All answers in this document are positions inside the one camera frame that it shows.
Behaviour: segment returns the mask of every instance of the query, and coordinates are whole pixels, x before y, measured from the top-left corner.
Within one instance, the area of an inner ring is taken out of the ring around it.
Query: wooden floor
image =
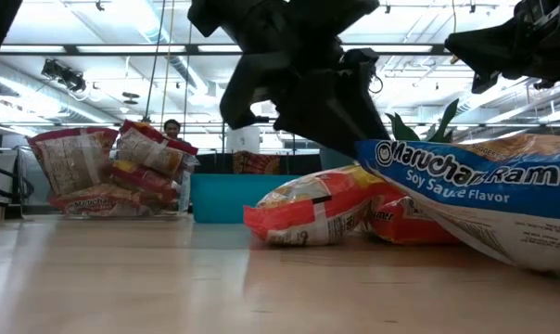
[[[238,225],[0,227],[0,334],[560,333],[560,280],[466,248],[271,250]]]

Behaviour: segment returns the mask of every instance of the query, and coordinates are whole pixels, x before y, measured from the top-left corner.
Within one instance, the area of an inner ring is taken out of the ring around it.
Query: blue packaging
[[[369,140],[358,161],[426,215],[502,262],[560,273],[560,136],[473,145]]]

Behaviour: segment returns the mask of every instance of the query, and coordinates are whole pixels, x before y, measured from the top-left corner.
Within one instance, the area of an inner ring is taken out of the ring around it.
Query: ramen noodle package
[[[135,162],[113,161],[106,171],[118,186],[154,193],[163,204],[177,198],[170,179]]]
[[[106,128],[51,131],[27,138],[56,195],[96,186],[100,168],[118,135]]]
[[[149,215],[158,201],[151,194],[102,184],[51,199],[51,205],[64,214],[82,214],[96,217],[135,217]]]
[[[385,184],[361,230],[400,245],[457,244],[459,240],[416,208],[414,200]]]
[[[184,161],[197,154],[197,148],[162,135],[148,123],[125,121],[121,127],[118,160],[149,167],[170,179],[184,169]]]
[[[473,145],[369,140],[359,162],[463,242],[504,263],[560,274],[560,136]]]
[[[381,184],[360,166],[313,173],[278,187],[255,208],[246,207],[244,221],[269,244],[335,244],[367,219]]]

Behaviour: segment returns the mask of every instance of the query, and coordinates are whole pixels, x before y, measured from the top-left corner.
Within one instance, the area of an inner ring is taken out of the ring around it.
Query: teal bin
[[[191,175],[194,220],[201,224],[243,224],[243,206],[254,207],[270,191],[295,175]]]

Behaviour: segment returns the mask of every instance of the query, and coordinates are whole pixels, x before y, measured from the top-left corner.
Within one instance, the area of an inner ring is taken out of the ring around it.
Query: ceiling
[[[382,2],[378,10],[342,33],[342,41],[367,45],[442,44],[452,32],[505,22],[512,17],[515,5],[515,1],[500,0],[457,0],[456,3],[391,0],[389,3],[388,14]],[[474,13],[470,13],[471,3],[476,4]],[[104,11],[97,10],[94,0],[24,0],[5,44],[146,45],[156,42],[149,31],[155,26],[158,28],[161,18],[165,42],[183,45],[233,43],[221,30],[205,38],[193,29],[187,19],[190,1],[103,0],[101,4]],[[239,58],[239,55],[216,54],[172,58],[193,73],[190,78],[198,83],[194,91],[193,86],[186,85],[179,66],[165,57],[134,54],[129,57],[0,56],[0,78],[12,89],[21,90],[18,98],[6,99],[7,106],[22,111],[19,116],[8,117],[10,113],[3,112],[6,100],[0,97],[0,123],[4,125],[0,133],[6,129],[14,132],[11,122],[118,122],[139,120],[148,111],[153,122],[170,118],[185,122],[185,131],[200,142],[197,146],[212,148],[222,143],[218,103]],[[48,82],[41,74],[46,59],[55,59],[83,73],[89,88],[80,94],[68,94],[61,84]],[[486,94],[472,96],[469,89],[473,72],[461,62],[452,65],[450,56],[382,56],[377,62],[377,74],[384,83],[383,90],[373,96],[377,109],[382,113],[397,112],[405,122],[437,122],[444,108],[460,98],[460,115],[453,122],[468,126],[458,127],[458,141],[517,131],[508,126],[493,130],[475,125],[492,122],[494,117],[525,105],[533,107],[507,113],[511,116],[499,117],[497,123],[541,121],[542,117],[560,110],[560,84],[553,90],[535,91],[529,88],[528,84],[533,81],[527,78],[517,82],[500,80]],[[137,104],[124,104],[123,92],[138,94],[140,97],[134,100]],[[274,116],[274,106],[270,103],[262,103],[254,111]],[[17,127],[20,133],[39,133],[53,128],[56,126],[47,124]],[[416,132],[422,134],[426,129],[426,126],[417,126]],[[279,137],[270,127],[263,126],[261,130],[269,137]]]

